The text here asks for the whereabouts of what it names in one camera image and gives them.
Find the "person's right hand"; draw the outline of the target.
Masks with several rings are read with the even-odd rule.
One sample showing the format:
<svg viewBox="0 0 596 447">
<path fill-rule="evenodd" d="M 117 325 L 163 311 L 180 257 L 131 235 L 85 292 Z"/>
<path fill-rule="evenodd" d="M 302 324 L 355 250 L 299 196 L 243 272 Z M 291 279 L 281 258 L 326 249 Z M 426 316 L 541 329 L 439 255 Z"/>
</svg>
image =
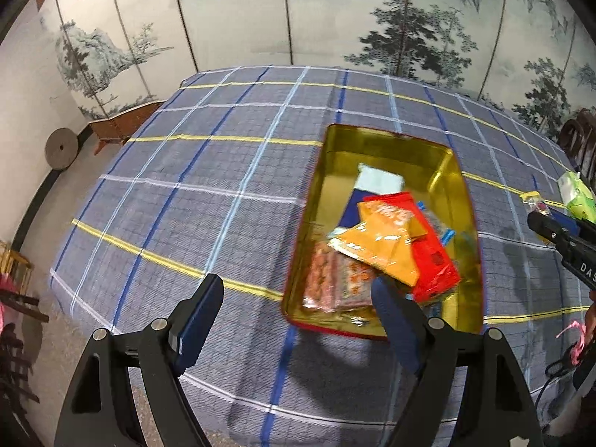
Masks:
<svg viewBox="0 0 596 447">
<path fill-rule="evenodd" d="M 587 310 L 585 315 L 585 330 L 586 330 L 586 342 L 589 343 L 594 336 L 596 328 L 596 292 L 591 291 L 589 293 L 592 304 Z"/>
</svg>

